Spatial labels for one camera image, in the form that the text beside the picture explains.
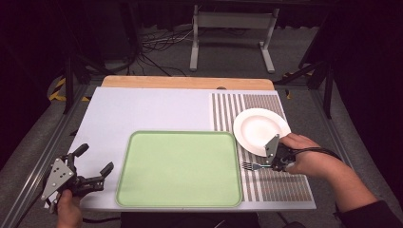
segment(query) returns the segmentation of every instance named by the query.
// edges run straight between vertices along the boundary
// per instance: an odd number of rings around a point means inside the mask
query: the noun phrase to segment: cable
[[[154,65],[154,67],[157,67],[158,69],[160,69],[163,73],[165,73],[167,76],[172,76],[172,75],[170,75],[168,72],[166,72],[162,67],[160,67],[160,66],[158,66],[156,63],[154,63],[154,61],[152,61],[150,58],[148,58],[148,57],[146,57],[145,55],[143,55],[142,54],[142,56],[144,57],[144,58],[146,58],[148,61],[150,61],[153,65]],[[140,59],[140,61],[142,61],[143,63],[145,63],[145,64],[147,64],[147,65],[149,65],[148,63],[146,63],[144,60],[142,60],[142,59]]]
[[[288,220],[285,218],[285,216],[281,213],[281,212],[277,212],[279,218],[286,224],[290,224],[290,222],[288,222]]]
[[[147,51],[145,53],[149,53],[153,50],[158,50],[158,51],[163,51],[167,50],[168,48],[171,48],[173,45],[178,44],[179,42],[183,40],[188,40],[188,41],[193,41],[192,39],[186,39],[187,36],[192,33],[193,29],[189,30],[183,30],[180,31],[179,33],[175,33],[175,31],[172,32],[172,34],[168,37],[159,37],[158,39],[154,40],[146,40],[142,41],[143,43],[143,48],[146,48]]]
[[[327,155],[333,156],[333,157],[339,159],[340,161],[342,161],[342,159],[338,156],[338,154],[336,154],[335,152],[333,152],[330,149],[326,149],[326,148],[322,148],[322,147],[308,147],[308,148],[304,148],[304,149],[294,150],[292,152],[291,156],[295,156],[299,153],[306,152],[306,151],[314,151],[314,152],[318,152],[318,153],[322,153],[322,154],[327,154]]]
[[[154,34],[156,34],[156,33],[161,33],[161,32],[163,32],[163,34],[160,35],[160,36],[158,36],[158,37],[156,37],[156,36],[154,35]],[[169,33],[169,31],[156,31],[156,32],[148,33],[148,34],[141,34],[141,36],[146,36],[146,37],[148,38],[148,40],[156,40],[156,39],[163,39],[163,38],[165,38],[165,37],[171,36],[171,35],[165,36],[165,35],[168,34],[168,33]]]
[[[187,28],[187,29],[183,29],[183,30],[177,30],[177,32],[179,32],[179,33],[181,33],[181,32],[187,32],[187,31],[189,31],[189,30],[191,30],[191,28]],[[163,35],[161,35],[160,37],[159,37],[159,39],[160,38],[162,38],[166,33],[168,33],[169,31],[164,31],[164,30],[159,30],[159,31],[153,31],[153,32],[149,32],[149,33],[144,33],[144,34],[140,34],[141,36],[148,36],[148,35],[153,35],[154,36],[154,34],[157,34],[157,33],[163,33]]]
[[[127,66],[127,71],[126,71],[126,75],[130,74],[130,65]]]
[[[151,63],[153,63],[153,65],[151,65],[151,64],[145,62],[144,60],[142,60],[141,58],[139,58],[139,60],[142,61],[143,63],[145,63],[146,65],[149,65],[149,66],[152,66],[152,67],[158,67],[159,69],[162,69],[162,68],[175,69],[175,70],[178,70],[184,77],[187,77],[187,75],[186,75],[181,69],[174,68],[174,67],[169,67],[169,66],[158,66],[156,63],[154,63],[152,60],[150,60],[150,59],[149,59],[148,57],[146,57],[145,55],[142,54],[142,56],[143,56],[144,58],[148,59]]]
[[[142,68],[142,72],[143,72],[143,76],[145,76],[145,73],[144,73],[144,68],[143,68],[143,66],[142,65],[140,65],[140,63],[139,63],[139,59],[137,59],[136,60],[136,62],[137,62],[137,64]]]

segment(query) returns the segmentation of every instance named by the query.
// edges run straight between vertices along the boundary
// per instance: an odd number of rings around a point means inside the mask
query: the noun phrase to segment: white table surface
[[[89,149],[75,160],[78,175],[99,176],[114,169],[105,189],[85,196],[83,209],[100,211],[270,211],[316,209],[311,201],[243,201],[235,208],[123,208],[115,200],[128,139],[138,130],[212,130],[209,94],[277,94],[276,91],[98,87],[68,153],[83,143]]]

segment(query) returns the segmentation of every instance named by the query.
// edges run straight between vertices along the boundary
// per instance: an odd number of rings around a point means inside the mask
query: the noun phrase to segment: green tray
[[[234,207],[241,201],[234,136],[217,131],[131,135],[116,201],[123,207]]]

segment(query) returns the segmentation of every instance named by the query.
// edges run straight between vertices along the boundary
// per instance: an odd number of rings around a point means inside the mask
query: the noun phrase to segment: striped mat
[[[233,122],[243,110],[265,108],[286,120],[278,95],[210,94],[210,114],[215,131],[233,133]],[[237,143],[239,161],[265,163],[265,158],[249,153]],[[271,169],[248,171],[240,168],[243,201],[311,201],[308,181],[303,175],[290,175]]]

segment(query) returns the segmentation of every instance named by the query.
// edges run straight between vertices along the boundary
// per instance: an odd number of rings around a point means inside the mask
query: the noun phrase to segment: black wire
[[[177,33],[177,34],[181,34],[181,33],[185,33],[185,32],[189,32],[189,31],[191,31],[192,30],[192,28],[188,28],[188,29],[184,29],[184,30],[179,30],[179,33]],[[151,32],[151,33],[147,33],[147,34],[141,34],[141,36],[145,36],[145,35],[150,35],[150,34],[155,34],[155,33],[162,33],[163,32],[163,35],[161,35],[160,37],[158,37],[158,38],[156,38],[155,36],[154,36],[154,40],[160,40],[160,39],[163,39],[163,38],[165,38],[165,37],[169,37],[169,36],[164,36],[166,33],[168,33],[169,31],[155,31],[155,32]]]
[[[142,72],[143,72],[143,75],[145,76],[145,73],[144,73],[144,68],[143,68],[143,66],[139,63],[139,59],[137,59],[137,64],[142,68]]]
[[[160,40],[160,39],[169,37],[169,36],[171,36],[171,35],[170,35],[169,31],[164,31],[163,34],[160,35],[160,36],[158,36],[158,37],[155,36],[155,35],[153,35],[153,36],[154,36],[154,38],[153,38],[152,40]]]
[[[173,45],[178,44],[179,42],[182,42],[184,40],[184,37],[180,41],[176,42],[176,40],[180,39],[180,37],[184,33],[188,33],[191,30],[192,29],[182,30],[180,32],[172,31],[172,34],[170,34],[169,36],[161,36],[161,37],[158,37],[158,38],[154,39],[156,41],[155,43],[152,43],[152,40],[144,41],[143,42],[143,48],[147,49],[147,51],[145,51],[144,53],[149,53],[149,52],[151,52],[153,50],[158,50],[158,51],[167,50],[168,48],[171,48]]]
[[[150,61],[154,64],[154,65],[151,65],[151,64],[145,62],[144,60],[142,60],[141,58],[139,58],[139,59],[140,59],[140,61],[142,61],[142,62],[145,63],[146,65],[149,65],[149,66],[152,66],[152,67],[158,67],[159,69],[161,69],[161,68],[170,68],[170,69],[178,70],[181,74],[183,74],[184,77],[187,77],[187,75],[186,75],[182,70],[180,70],[179,68],[174,68],[174,67],[170,67],[170,66],[157,66],[154,62],[152,62],[152,61],[150,60]]]
[[[286,224],[290,224],[290,222],[288,222],[288,220],[285,218],[285,216],[281,213],[281,212],[277,212],[279,218]]]
[[[154,65],[154,67],[157,67],[158,69],[160,69],[163,73],[165,73],[167,76],[172,76],[172,75],[170,75],[168,72],[166,72],[162,67],[160,67],[160,66],[158,66],[156,63],[154,63],[154,61],[152,61],[150,58],[148,58],[147,56],[145,56],[145,55],[143,55],[142,54],[142,56],[145,58],[145,59],[147,59],[148,61],[150,61],[153,65]],[[146,63],[144,60],[142,60],[141,58],[139,58],[143,63],[145,63],[145,64],[147,64],[147,65],[149,65],[148,63]]]
[[[330,149],[326,149],[326,148],[322,148],[322,147],[308,147],[308,148],[304,148],[304,149],[294,150],[292,153],[292,156],[295,156],[299,153],[306,152],[306,151],[314,151],[314,152],[318,152],[318,153],[322,153],[322,154],[327,154],[327,155],[333,156],[333,157],[339,159],[340,161],[342,161],[342,159],[338,156],[338,154],[336,154],[335,152],[333,152]]]
[[[130,74],[130,65],[127,65],[127,72],[126,72],[126,75],[129,75]]]

